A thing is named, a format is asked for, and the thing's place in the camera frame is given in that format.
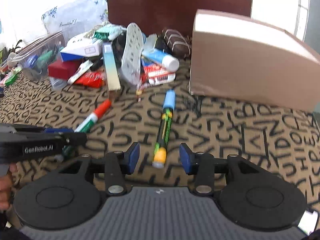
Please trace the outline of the person's hand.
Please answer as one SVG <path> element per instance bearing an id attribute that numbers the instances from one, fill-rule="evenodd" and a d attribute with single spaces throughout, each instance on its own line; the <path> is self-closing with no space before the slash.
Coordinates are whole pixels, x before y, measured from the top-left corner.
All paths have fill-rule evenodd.
<path id="1" fill-rule="evenodd" d="M 13 177 L 12 173 L 15 173 L 17 171 L 17 165 L 16 164 L 10 164 L 9 171 L 5 176 L 1 177 L 0 182 L 0 210 L 5 211 L 10 207 L 10 196 L 11 196 L 11 190 L 13 186 Z"/>

